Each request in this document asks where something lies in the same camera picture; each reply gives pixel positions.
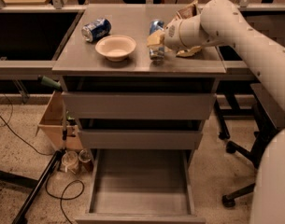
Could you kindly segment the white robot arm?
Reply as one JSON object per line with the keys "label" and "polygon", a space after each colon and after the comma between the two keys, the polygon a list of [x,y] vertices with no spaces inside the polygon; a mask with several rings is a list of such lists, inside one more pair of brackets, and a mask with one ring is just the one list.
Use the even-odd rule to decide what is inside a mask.
{"label": "white robot arm", "polygon": [[[285,113],[285,48],[252,28],[229,0],[211,0],[197,16],[169,22],[150,48],[232,47]],[[285,128],[268,144],[257,172],[249,224],[285,224]]]}

